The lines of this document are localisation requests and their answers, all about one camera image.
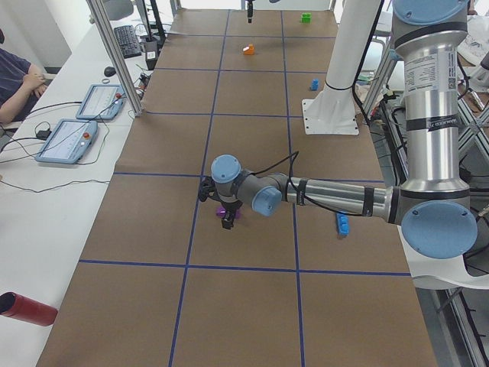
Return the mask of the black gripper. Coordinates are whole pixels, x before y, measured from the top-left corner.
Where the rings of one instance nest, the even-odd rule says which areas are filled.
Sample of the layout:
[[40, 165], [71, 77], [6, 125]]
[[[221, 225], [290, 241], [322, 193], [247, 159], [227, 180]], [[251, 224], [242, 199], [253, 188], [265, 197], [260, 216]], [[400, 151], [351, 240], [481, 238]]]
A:
[[221, 199], [215, 182], [210, 176], [204, 176], [199, 183], [198, 198], [201, 202], [205, 202], [207, 199], [219, 202], [223, 208], [220, 216], [222, 228], [231, 230], [234, 227], [235, 211], [241, 208], [241, 201], [225, 202]]

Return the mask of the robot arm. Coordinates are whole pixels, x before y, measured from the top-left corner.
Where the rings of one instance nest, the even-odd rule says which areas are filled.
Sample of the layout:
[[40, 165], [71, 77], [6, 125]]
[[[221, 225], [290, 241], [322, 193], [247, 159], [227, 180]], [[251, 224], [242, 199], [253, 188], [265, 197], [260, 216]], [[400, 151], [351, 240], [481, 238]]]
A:
[[200, 201], [224, 209], [234, 225], [238, 209], [270, 216], [281, 203], [314, 205], [349, 216], [379, 217], [398, 225], [408, 245], [430, 258], [455, 258], [475, 244], [478, 227], [470, 190], [459, 174], [458, 45], [467, 35], [465, 1], [395, 1], [390, 49], [403, 61], [404, 120], [399, 139], [388, 130], [372, 137], [384, 177], [370, 187], [253, 172], [230, 154], [217, 157], [199, 184]]

